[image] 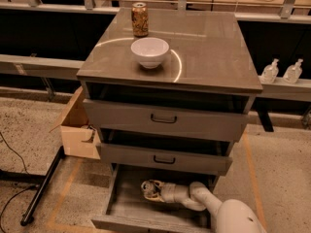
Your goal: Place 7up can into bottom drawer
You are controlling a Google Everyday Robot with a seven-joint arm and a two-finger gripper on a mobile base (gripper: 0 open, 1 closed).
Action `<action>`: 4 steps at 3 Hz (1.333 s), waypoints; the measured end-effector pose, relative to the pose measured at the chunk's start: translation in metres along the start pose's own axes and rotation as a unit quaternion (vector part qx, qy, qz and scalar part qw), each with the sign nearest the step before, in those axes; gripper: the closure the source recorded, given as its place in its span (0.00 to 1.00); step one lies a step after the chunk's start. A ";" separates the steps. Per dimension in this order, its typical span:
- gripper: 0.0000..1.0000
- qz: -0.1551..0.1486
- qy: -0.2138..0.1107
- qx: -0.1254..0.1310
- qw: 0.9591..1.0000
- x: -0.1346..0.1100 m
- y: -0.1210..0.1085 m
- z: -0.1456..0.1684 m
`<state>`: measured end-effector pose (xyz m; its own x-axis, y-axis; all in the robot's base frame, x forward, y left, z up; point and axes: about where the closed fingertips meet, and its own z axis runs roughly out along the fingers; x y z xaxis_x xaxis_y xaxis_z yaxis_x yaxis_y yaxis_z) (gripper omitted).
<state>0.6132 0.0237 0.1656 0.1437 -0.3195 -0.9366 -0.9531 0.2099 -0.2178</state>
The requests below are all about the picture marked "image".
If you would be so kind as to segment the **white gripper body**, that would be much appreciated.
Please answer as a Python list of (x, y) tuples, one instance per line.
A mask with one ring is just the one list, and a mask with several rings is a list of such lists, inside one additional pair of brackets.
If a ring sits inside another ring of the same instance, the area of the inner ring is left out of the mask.
[(165, 183), (161, 189), (160, 196), (165, 203), (187, 205), (190, 201), (189, 188), (175, 183)]

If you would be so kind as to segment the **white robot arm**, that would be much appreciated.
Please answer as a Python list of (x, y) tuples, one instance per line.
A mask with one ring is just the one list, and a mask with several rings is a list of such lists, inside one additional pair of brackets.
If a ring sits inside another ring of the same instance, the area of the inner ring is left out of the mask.
[(142, 182), (141, 190), (150, 201), (180, 203), (199, 212), (207, 210), (216, 220), (216, 233), (267, 233), (248, 205), (236, 199), (222, 202), (203, 183), (185, 186), (148, 180)]

